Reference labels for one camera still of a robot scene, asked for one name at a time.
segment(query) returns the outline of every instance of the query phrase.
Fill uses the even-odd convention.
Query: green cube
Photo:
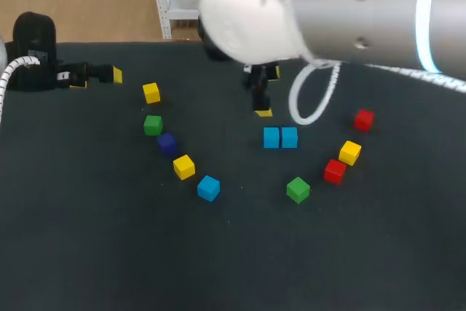
[[[286,186],[286,194],[297,204],[308,198],[311,186],[306,184],[302,178],[295,178]]]
[[[144,122],[144,132],[148,136],[161,136],[163,123],[161,116],[147,116]]]

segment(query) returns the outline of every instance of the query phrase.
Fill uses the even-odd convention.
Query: wooden floor
[[[155,0],[0,0],[0,36],[12,38],[13,24],[26,11],[49,15],[58,42],[162,41]],[[197,40],[193,28],[174,30],[174,38]]]

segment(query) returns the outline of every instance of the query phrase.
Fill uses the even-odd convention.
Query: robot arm
[[[247,64],[302,56],[466,77],[466,0],[201,0],[200,14]]]

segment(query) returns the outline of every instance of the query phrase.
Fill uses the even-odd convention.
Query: cyan cube
[[[298,128],[282,127],[282,148],[295,149],[298,147]]]
[[[277,127],[264,128],[264,148],[278,149],[280,147],[280,130]]]
[[[197,185],[197,195],[209,202],[212,202],[219,192],[220,182],[210,176],[205,176]]]

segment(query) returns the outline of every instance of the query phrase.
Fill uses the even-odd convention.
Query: cube
[[[278,149],[280,147],[280,131],[277,127],[264,128],[264,148]]]
[[[220,192],[220,181],[205,176],[197,185],[197,195],[209,202],[212,202]]]
[[[371,111],[366,111],[365,109],[359,110],[355,118],[355,129],[368,132],[372,128],[374,123],[374,113]]]
[[[156,103],[160,101],[160,91],[157,83],[143,85],[143,90],[147,103]]]
[[[308,198],[311,187],[302,178],[295,178],[286,186],[286,194],[297,204]]]
[[[270,118],[274,116],[272,109],[268,109],[267,111],[255,111],[255,113],[263,118]]]
[[[161,136],[163,122],[161,116],[147,116],[144,122],[144,133],[147,136]]]
[[[347,169],[347,165],[339,162],[338,160],[331,160],[328,162],[325,168],[324,180],[331,182],[332,184],[339,185],[343,180],[344,172]]]
[[[187,154],[173,161],[173,168],[175,169],[176,175],[181,180],[193,176],[196,173],[196,168],[191,158]]]
[[[296,127],[282,127],[282,148],[295,149],[298,147],[298,129]]]
[[[357,143],[347,141],[340,150],[338,159],[348,165],[354,165],[361,152],[361,146]]]
[[[175,138],[172,134],[165,133],[157,138],[157,144],[159,145],[162,153],[166,157],[178,156],[178,149],[176,147]]]

